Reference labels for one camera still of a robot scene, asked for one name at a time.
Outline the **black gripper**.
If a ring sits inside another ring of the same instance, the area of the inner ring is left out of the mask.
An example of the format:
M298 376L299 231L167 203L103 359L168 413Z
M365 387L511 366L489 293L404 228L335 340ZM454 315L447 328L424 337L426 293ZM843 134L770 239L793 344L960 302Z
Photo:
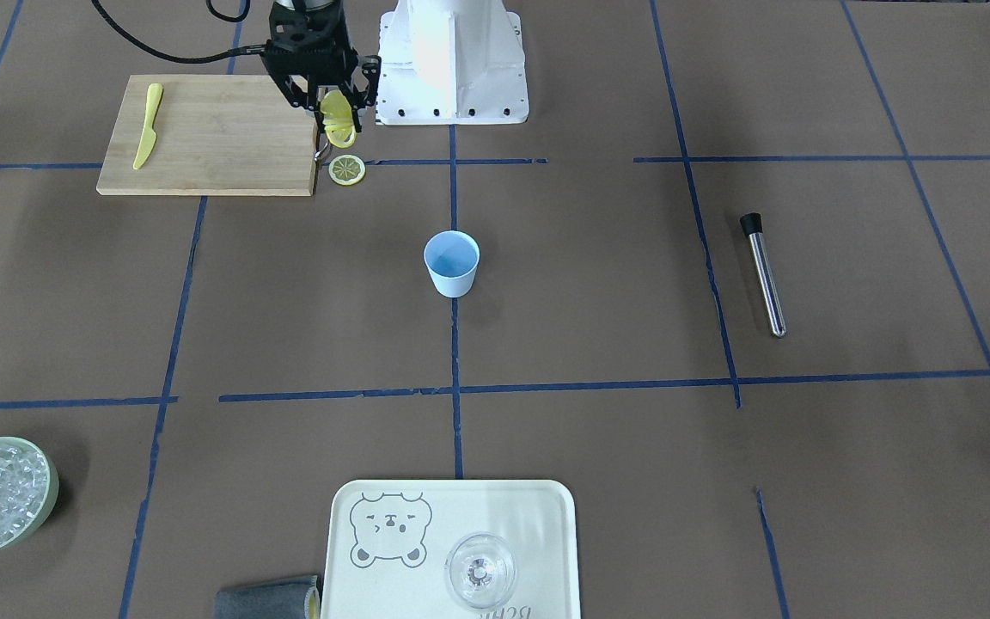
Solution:
M292 107L318 111L319 87L335 87L347 97L354 131L363 130L363 110L375 105L382 60L358 55L345 8L272 7L270 39L260 59Z

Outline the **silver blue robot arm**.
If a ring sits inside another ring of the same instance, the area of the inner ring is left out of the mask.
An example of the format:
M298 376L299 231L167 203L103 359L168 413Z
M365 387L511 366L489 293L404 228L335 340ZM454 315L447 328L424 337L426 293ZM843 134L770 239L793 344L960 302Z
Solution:
M342 1L275 1L260 60L292 108L317 111L315 94L327 87L355 110L376 101L382 60L358 55Z

